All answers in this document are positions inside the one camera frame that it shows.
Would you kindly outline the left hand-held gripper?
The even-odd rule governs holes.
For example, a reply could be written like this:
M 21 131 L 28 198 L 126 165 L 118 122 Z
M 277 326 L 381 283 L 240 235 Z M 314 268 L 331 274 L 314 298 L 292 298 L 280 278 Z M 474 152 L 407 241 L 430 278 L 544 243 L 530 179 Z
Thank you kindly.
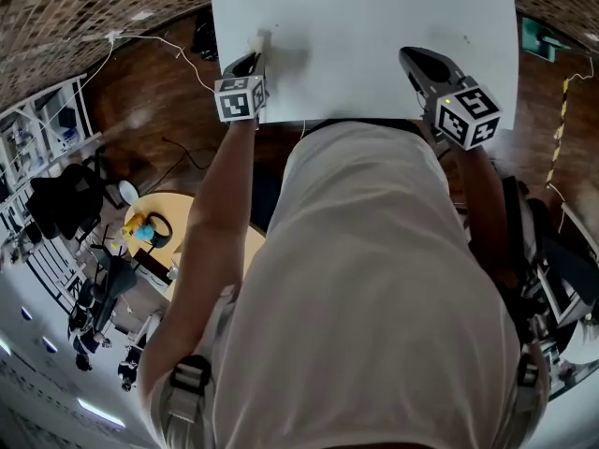
M 228 65 L 214 83 L 214 100 L 222 123 L 253 120 L 266 105 L 265 56 L 250 52 Z

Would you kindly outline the small cream object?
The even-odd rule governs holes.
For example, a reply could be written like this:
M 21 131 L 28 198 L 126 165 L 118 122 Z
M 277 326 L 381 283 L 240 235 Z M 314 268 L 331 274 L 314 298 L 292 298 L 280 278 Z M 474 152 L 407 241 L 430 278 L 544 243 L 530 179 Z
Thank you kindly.
M 256 35 L 248 41 L 250 52 L 265 56 L 270 48 L 271 31 L 260 29 Z

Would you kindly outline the person's left forearm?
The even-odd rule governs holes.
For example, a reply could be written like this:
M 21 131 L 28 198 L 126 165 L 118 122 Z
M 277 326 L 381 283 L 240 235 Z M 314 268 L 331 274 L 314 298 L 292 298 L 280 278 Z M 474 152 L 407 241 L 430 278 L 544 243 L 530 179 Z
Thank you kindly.
M 177 283 L 241 279 L 250 223 L 254 120 L 230 125 L 197 189 L 183 240 Z

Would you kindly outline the person's right forearm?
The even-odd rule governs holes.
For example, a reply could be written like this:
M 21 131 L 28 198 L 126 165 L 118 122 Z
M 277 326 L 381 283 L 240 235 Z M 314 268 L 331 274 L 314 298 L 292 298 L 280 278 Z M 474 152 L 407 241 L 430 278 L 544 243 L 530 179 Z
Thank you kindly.
M 511 271 L 502 181 L 482 147 L 454 150 L 471 233 L 471 250 L 492 279 Z

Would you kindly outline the white rectangular table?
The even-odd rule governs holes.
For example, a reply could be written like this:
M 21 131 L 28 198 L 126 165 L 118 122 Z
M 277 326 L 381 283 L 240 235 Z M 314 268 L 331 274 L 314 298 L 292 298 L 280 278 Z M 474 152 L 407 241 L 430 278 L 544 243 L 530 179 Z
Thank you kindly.
M 451 58 L 513 126 L 519 76 L 514 0 L 212 0 L 221 65 L 265 38 L 265 123 L 416 119 L 403 47 Z

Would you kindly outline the teal plastic tray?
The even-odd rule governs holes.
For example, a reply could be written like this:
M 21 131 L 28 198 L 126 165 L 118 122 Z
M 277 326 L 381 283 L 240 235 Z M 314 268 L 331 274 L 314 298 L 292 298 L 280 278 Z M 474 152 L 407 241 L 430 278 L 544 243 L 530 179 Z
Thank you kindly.
M 523 17 L 521 19 L 521 48 L 543 60 L 554 63 L 558 51 L 570 51 L 571 46 L 560 41 L 554 33 L 541 23 Z

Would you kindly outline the yellow black floor tape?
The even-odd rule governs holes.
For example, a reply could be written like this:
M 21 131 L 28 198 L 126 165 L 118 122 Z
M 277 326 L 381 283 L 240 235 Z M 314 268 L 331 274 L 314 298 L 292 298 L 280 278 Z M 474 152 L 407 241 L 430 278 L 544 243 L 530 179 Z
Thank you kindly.
M 559 158 L 561 147 L 562 147 L 562 136 L 565 126 L 565 115 L 567 112 L 567 99 L 568 99 L 568 90 L 569 90 L 569 82 L 570 79 L 566 78 L 562 84 L 562 106 L 560 112 L 560 124 L 558 125 L 555 133 L 554 133 L 554 151 L 551 157 L 551 165 L 546 178 L 546 187 L 549 188 L 552 184 L 552 178 L 555 171 L 555 167 L 557 165 L 557 160 Z

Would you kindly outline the white bowl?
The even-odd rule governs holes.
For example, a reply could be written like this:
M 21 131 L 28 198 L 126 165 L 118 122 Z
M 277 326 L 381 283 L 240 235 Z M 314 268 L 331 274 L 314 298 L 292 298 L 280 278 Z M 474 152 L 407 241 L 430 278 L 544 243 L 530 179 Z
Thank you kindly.
M 123 202 L 127 205 L 134 205 L 139 199 L 139 191 L 136 186 L 127 180 L 119 181 L 118 190 Z

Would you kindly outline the yellow toy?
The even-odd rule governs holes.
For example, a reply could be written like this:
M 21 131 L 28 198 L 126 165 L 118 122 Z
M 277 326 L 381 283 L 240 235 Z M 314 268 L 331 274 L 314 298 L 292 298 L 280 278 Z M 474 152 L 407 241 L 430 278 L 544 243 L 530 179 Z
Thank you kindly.
M 122 227 L 122 235 L 126 240 L 138 239 L 141 241 L 152 241 L 156 236 L 153 216 L 143 213 L 135 213 Z

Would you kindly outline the person's white shirt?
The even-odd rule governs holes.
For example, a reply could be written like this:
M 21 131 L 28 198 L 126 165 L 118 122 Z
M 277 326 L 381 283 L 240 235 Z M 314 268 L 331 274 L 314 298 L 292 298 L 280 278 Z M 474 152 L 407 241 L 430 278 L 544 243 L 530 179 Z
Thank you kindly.
M 139 371 L 161 449 L 519 449 L 548 370 L 519 279 L 492 279 L 412 123 L 290 153 L 232 284 L 176 282 Z

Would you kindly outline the white metal shelf rack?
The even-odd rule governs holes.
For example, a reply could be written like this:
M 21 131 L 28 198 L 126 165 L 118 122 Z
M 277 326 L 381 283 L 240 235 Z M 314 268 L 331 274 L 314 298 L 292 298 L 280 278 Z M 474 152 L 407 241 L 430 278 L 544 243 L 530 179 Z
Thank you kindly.
M 100 138 L 83 96 L 86 82 L 80 74 L 0 112 L 0 186 L 10 196 Z

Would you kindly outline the black office chair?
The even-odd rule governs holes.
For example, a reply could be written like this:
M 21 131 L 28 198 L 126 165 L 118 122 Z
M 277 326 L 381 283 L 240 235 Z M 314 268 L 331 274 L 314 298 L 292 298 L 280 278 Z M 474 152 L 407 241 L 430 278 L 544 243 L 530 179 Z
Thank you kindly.
M 100 217 L 104 183 L 89 167 L 70 164 L 58 177 L 31 179 L 30 186 L 25 207 L 45 239 L 71 240 Z

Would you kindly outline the black wheeled stand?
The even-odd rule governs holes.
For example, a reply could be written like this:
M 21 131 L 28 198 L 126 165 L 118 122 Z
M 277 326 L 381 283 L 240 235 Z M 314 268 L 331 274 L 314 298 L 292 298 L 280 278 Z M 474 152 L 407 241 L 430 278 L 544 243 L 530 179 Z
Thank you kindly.
M 87 279 L 79 291 L 69 314 L 68 335 L 103 332 L 118 300 L 137 284 L 136 271 L 121 255 L 94 244 L 91 253 L 97 263 L 95 276 Z

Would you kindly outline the long ceiling light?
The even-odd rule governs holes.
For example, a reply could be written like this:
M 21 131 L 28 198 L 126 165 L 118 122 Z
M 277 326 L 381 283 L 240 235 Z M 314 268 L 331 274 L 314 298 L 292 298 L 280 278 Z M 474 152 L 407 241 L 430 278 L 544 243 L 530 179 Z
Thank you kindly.
M 120 419 L 110 413 L 106 413 L 105 411 L 96 407 L 94 404 L 92 404 L 82 398 L 77 398 L 77 402 L 79 403 L 80 407 L 83 408 L 88 413 L 91 413 L 94 416 L 99 417 L 99 418 L 103 419 L 104 421 L 107 421 L 116 427 L 126 428 L 126 425 L 122 419 Z

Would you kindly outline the white desk frame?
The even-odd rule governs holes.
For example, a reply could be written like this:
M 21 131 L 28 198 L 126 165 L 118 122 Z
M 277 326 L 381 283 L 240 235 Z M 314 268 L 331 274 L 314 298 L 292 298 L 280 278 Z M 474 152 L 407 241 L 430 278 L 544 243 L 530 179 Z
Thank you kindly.
M 591 312 L 592 306 L 553 268 L 538 265 L 536 272 L 557 327 L 570 325 Z

